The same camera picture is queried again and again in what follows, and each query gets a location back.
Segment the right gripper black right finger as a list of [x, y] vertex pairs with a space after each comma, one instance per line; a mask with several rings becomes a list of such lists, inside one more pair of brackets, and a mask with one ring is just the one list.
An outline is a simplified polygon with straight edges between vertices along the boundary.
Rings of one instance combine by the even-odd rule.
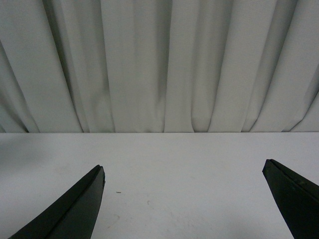
[[295, 239], [319, 237], [319, 186], [267, 159], [262, 170], [275, 203]]

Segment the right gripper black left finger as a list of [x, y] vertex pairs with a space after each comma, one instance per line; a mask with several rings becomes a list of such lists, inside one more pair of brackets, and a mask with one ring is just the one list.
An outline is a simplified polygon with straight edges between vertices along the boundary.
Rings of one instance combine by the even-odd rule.
[[100, 210], [105, 172], [96, 165], [11, 239], [90, 239]]

